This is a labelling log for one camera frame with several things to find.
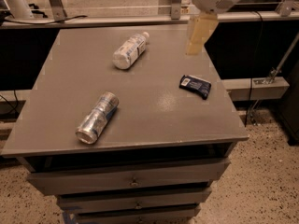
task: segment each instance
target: cable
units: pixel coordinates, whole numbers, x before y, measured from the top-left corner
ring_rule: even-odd
[[[87,18],[86,15],[78,15],[75,17],[67,18],[67,19],[62,19],[62,20],[57,20],[57,21],[48,21],[48,22],[27,22],[27,21],[11,21],[7,19],[3,19],[3,21],[10,22],[10,23],[18,23],[18,24],[27,24],[27,25],[47,25],[47,24],[54,24],[54,23],[60,23],[64,21],[70,21],[73,19],[80,19],[80,18]]]
[[[10,101],[8,101],[3,95],[0,94],[1,99],[5,100],[7,102],[7,104],[9,104],[9,106],[11,107],[10,111],[8,111],[7,113],[4,113],[4,114],[0,114],[1,116],[9,115],[12,111],[15,111],[16,114],[19,114],[19,111],[17,110],[17,107],[19,106],[19,100],[18,100],[15,90],[13,91],[13,94],[16,99],[16,106],[13,106]]]
[[[261,19],[261,29],[260,29],[260,34],[259,34],[259,38],[258,38],[258,41],[256,43],[256,46],[255,46],[255,50],[254,50],[254,55],[253,55],[253,64],[250,68],[250,90],[249,90],[249,99],[248,99],[248,103],[250,104],[250,100],[251,100],[251,95],[252,95],[252,80],[253,80],[253,77],[252,77],[252,71],[253,71],[253,68],[255,67],[256,65],[256,54],[257,54],[257,51],[258,51],[258,47],[260,46],[260,42],[261,42],[261,37],[262,37],[262,33],[263,33],[263,17],[262,15],[258,12],[258,11],[252,11],[252,12],[255,12],[256,14],[259,15],[260,19]],[[248,117],[248,114],[249,114],[249,108],[250,108],[250,105],[248,104],[248,107],[246,109],[246,115],[245,115],[245,121],[244,121],[244,125],[245,127],[247,126],[247,117]]]

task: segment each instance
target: silver can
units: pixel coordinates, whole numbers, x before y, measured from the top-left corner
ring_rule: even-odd
[[[86,144],[93,144],[110,121],[118,105],[119,99],[116,95],[105,92],[91,113],[76,128],[77,138]]]

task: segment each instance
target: floor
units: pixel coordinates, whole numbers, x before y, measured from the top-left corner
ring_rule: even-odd
[[[288,145],[287,135],[268,109],[257,112],[257,121],[259,126],[247,126],[249,140],[236,145],[231,165],[212,184],[198,216],[189,222],[156,224],[299,223],[299,147]],[[55,198],[43,197],[26,182],[27,174],[15,163],[0,164],[1,223],[64,223]]]
[[[50,14],[47,0],[37,3]],[[169,0],[63,0],[69,16],[156,15],[157,5]],[[290,147],[275,115],[268,109],[257,113],[259,126],[249,124],[250,139],[238,143],[231,165],[212,194],[201,204],[191,224],[299,223],[299,147]],[[54,197],[43,195],[26,182],[28,171],[14,161],[0,163],[0,223],[64,223]],[[155,222],[187,224],[186,220]]]

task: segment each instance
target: bottle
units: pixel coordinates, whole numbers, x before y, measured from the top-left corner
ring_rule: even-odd
[[[107,123],[114,114],[119,99],[111,92],[105,92],[96,103],[91,113],[85,117],[76,128],[77,138],[86,143],[93,144],[99,138]]]
[[[119,69],[128,69],[146,49],[150,35],[147,32],[132,35],[113,54],[113,63]]]

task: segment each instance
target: table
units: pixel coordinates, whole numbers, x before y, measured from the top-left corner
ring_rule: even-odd
[[[203,50],[185,56],[186,25],[62,30],[3,149],[28,181],[78,223],[142,223],[193,217],[227,158],[248,135]],[[113,52],[149,32],[129,70]],[[212,83],[207,100],[178,87],[183,75]],[[76,127],[105,91],[119,108],[94,145]]]

